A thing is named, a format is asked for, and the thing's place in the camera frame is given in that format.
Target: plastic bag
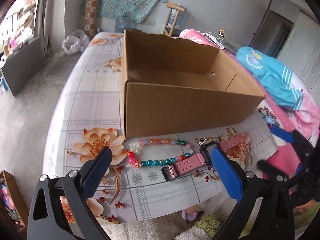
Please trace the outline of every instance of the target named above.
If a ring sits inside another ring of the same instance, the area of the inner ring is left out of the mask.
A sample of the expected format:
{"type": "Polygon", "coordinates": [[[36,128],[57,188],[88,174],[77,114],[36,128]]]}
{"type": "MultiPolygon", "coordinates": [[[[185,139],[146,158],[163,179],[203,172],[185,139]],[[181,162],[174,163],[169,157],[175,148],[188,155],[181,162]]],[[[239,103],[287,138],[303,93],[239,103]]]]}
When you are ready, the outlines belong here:
{"type": "Polygon", "coordinates": [[[90,39],[84,31],[76,30],[71,33],[62,43],[62,49],[67,55],[84,51],[90,43],[90,39]]]}

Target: cardboard box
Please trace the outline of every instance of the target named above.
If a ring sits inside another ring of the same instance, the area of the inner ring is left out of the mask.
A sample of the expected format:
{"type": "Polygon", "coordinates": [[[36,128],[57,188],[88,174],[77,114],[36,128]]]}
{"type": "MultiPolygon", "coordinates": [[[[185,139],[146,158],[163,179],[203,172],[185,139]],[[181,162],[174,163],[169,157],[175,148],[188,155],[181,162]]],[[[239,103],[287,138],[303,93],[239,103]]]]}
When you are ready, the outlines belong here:
{"type": "Polygon", "coordinates": [[[237,124],[265,98],[220,49],[135,31],[124,33],[122,86],[127,138],[237,124]]]}

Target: door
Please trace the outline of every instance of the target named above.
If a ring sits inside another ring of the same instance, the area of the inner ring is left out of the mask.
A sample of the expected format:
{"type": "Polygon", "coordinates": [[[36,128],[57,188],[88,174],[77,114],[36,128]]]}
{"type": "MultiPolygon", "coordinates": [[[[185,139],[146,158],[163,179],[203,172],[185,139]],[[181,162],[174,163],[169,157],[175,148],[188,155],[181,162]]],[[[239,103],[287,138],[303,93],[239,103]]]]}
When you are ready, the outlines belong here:
{"type": "Polygon", "coordinates": [[[299,12],[277,58],[302,80],[320,105],[320,25],[299,12]]]}

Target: gray carpet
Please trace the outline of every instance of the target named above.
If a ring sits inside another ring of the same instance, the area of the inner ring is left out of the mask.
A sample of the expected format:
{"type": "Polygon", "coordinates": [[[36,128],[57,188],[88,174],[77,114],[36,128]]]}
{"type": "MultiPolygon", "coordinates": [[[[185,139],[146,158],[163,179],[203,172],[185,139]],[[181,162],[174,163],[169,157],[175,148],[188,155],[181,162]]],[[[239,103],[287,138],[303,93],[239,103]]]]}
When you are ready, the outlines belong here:
{"type": "Polygon", "coordinates": [[[50,121],[80,53],[46,59],[48,64],[14,98],[0,87],[0,170],[15,176],[29,208],[42,174],[50,121]]]}

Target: screw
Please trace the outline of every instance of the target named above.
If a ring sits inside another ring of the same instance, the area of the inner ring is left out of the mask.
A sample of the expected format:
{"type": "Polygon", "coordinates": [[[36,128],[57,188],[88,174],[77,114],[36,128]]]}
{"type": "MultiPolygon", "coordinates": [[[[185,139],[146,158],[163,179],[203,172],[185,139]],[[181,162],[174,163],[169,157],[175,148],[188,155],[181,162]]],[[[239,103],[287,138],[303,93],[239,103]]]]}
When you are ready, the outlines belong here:
{"type": "Polygon", "coordinates": [[[77,174],[78,174],[78,171],[76,171],[76,170],[73,170],[73,171],[69,172],[69,176],[70,177],[75,177],[75,176],[77,176],[77,174]]]}
{"type": "Polygon", "coordinates": [[[40,177],[40,181],[45,181],[47,179],[47,175],[42,175],[41,177],[40,177]]]}
{"type": "Polygon", "coordinates": [[[280,176],[280,175],[278,175],[277,177],[276,177],[276,179],[277,179],[277,181],[283,181],[283,178],[280,176]]]}
{"type": "Polygon", "coordinates": [[[252,171],[247,171],[247,172],[245,173],[245,175],[246,175],[247,178],[249,178],[249,179],[254,178],[254,173],[253,173],[252,171]]]}

